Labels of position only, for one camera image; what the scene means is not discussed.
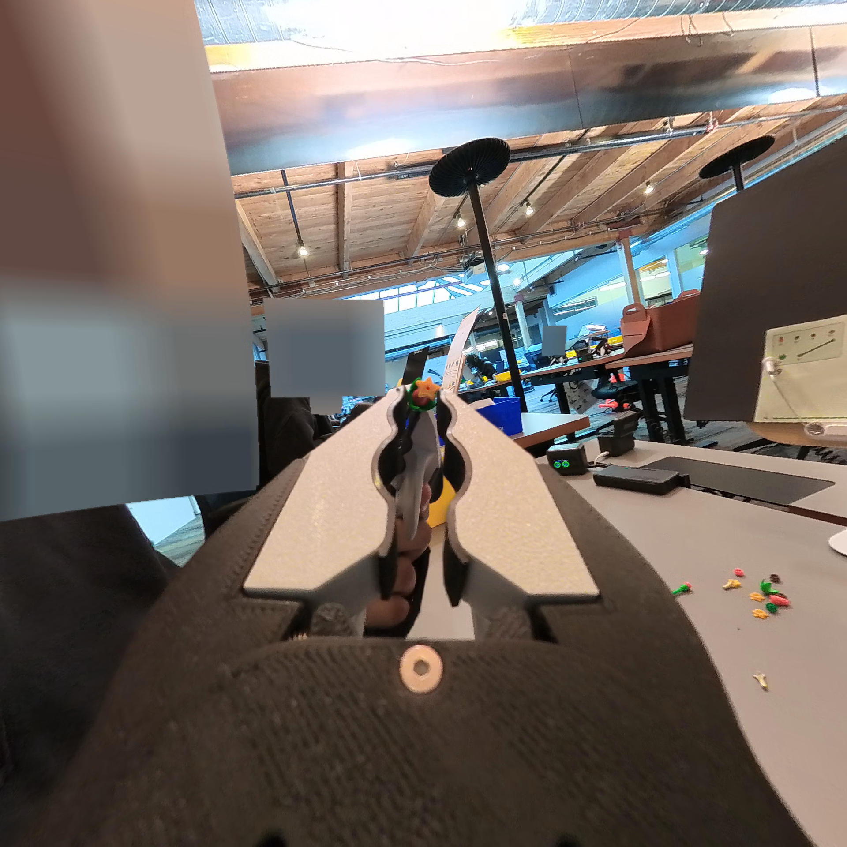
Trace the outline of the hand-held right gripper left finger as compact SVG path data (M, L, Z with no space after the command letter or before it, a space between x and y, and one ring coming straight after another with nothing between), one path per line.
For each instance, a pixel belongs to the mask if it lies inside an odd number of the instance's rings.
M348 423L276 481L281 510L243 588L251 598L344 607L358 630L367 607L389 598L397 575L394 495L379 457L398 434L404 389Z

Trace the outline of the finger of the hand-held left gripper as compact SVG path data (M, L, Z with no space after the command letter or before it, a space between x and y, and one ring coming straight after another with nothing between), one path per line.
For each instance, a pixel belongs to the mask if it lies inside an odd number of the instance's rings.
M410 412L400 442L403 468L396 477L397 516L408 535L417 535L424 484L439 469L435 411Z

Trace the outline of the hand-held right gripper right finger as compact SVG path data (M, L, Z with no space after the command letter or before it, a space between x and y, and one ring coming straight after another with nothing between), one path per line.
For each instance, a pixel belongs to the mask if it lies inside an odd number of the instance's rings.
M482 639L514 607L588 604L600 590L535 459L457 395L441 393L442 470L455 490L446 518L443 573L453 606L472 611Z

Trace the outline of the person's left hand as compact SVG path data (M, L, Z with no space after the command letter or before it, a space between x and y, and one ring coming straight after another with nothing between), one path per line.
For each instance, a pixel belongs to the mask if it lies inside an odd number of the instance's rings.
M397 542L397 575L390 596L372 601L367 607L364 635L374 637L405 637L415 623L420 610L425 579L429 568L429 546L432 529L429 517L431 489L424 483L416 531L410 533L403 517L395 521Z

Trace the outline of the beige cardboard sheet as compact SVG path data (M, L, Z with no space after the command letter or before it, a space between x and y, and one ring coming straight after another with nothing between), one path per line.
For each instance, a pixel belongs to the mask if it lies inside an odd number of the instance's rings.
M444 374L441 382L441 394L457 394L461 383L461 375L465 363L465 348L477 320L480 309L476 307L462 319L450 344L446 359Z

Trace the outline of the black charger with green lights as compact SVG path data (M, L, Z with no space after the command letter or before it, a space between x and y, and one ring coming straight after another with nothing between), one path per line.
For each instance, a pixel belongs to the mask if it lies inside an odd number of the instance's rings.
M590 471L582 444L555 444L546 450L545 456L551 468L563 477L581 476Z

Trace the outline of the blue storage bin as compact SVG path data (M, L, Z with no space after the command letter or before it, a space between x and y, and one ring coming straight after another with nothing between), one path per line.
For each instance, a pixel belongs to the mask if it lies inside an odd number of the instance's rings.
M470 404L486 420L507 436L523 433L521 400L518 397L485 398Z

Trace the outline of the brown wooden desk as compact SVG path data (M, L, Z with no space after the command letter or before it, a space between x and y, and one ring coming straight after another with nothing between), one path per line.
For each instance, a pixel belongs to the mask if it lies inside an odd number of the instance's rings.
M522 430L511 438L533 457L544 457L557 439L576 442L576 434L588 429L587 416L554 412L522 412Z

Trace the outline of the black power bank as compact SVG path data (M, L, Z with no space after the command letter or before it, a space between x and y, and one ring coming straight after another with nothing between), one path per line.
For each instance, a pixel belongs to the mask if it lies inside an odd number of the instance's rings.
M596 485L648 495L666 495L677 488L689 488L690 477L664 468L625 468L610 465L595 469L592 478Z

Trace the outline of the black upright box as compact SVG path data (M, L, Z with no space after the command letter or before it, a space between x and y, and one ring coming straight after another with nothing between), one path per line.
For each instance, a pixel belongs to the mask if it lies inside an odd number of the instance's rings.
M634 450L634 433L641 414L631 410L613 416L608 426L598 431L597 442L601 455L619 457Z

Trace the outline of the background office desk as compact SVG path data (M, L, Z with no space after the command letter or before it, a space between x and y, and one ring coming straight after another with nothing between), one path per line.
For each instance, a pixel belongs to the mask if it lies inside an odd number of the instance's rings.
M674 381L688 375L692 354L693 344L688 344L643 356L621 354L606 364L606 369L613 372L629 370L630 379L639 390L645 426L653 442L680 446L689 443Z

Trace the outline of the dark grey desk mat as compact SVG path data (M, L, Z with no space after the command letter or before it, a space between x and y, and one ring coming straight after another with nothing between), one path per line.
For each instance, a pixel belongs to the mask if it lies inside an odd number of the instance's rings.
M690 478L691 486L779 506L790 506L835 485L831 480L683 457L665 457L644 465L644 468L678 472Z

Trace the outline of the brown bag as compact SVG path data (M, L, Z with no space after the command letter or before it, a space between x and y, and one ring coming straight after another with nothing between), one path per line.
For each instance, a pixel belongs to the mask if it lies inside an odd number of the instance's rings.
M699 290L691 290L662 306L627 305L620 323L624 352L645 356L692 344L700 296Z

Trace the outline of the person's black jacket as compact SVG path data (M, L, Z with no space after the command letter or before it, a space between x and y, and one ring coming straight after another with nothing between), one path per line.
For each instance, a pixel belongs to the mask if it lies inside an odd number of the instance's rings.
M312 601L244 602L248 528L171 584L126 505L2 522L2 845L250 845L239 694Z

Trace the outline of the dark grey panel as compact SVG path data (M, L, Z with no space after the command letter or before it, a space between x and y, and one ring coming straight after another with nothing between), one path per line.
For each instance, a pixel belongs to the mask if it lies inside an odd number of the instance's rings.
M718 203L684 406L753 421L765 333L846 313L845 139Z

